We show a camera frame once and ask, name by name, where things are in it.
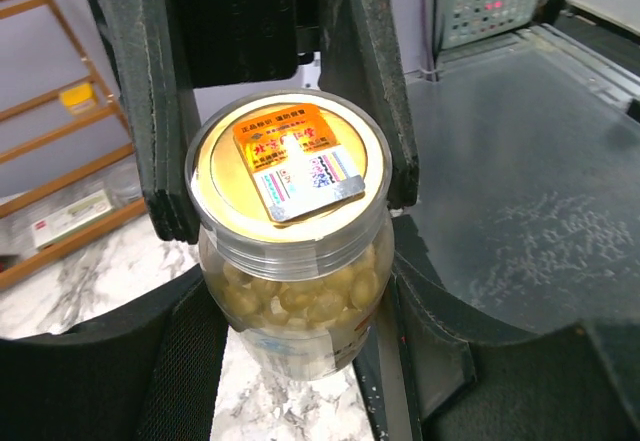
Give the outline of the small amber pill bottle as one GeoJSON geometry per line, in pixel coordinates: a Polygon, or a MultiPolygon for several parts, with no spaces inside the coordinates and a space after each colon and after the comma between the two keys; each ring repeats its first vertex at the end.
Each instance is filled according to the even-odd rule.
{"type": "Polygon", "coordinates": [[[391,168],[375,121],[318,90],[242,98],[192,141],[205,282],[262,367],[317,380],[361,350],[391,274],[391,168]]]}

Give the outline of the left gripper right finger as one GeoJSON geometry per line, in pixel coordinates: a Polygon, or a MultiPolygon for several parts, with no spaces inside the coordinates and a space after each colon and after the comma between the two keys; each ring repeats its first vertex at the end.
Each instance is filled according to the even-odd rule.
{"type": "Polygon", "coordinates": [[[378,440],[635,440],[639,325],[534,334],[447,292],[409,216],[393,226],[391,306],[354,361],[378,440]]]}

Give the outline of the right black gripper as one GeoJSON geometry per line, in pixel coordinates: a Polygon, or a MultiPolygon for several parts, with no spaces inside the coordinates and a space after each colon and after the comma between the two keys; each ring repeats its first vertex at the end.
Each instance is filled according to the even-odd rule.
{"type": "Polygon", "coordinates": [[[419,157],[391,0],[89,1],[160,239],[198,239],[184,172],[200,127],[194,88],[290,79],[315,52],[320,88],[366,111],[389,143],[389,205],[416,203],[419,157]]]}

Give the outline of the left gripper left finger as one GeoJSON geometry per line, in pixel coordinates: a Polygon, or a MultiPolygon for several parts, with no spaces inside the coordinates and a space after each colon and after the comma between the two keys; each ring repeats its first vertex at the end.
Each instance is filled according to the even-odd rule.
{"type": "Polygon", "coordinates": [[[69,330],[1,342],[4,440],[207,440],[228,324],[199,267],[69,330]]]}

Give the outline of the amber bottle lid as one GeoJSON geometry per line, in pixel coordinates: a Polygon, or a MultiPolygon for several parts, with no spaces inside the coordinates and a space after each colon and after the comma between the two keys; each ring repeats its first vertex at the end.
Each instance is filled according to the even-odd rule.
{"type": "Polygon", "coordinates": [[[354,261],[383,222],[392,156],[376,122],[316,90],[242,98],[210,118],[185,161],[189,195],[219,255],[276,280],[354,261]]]}

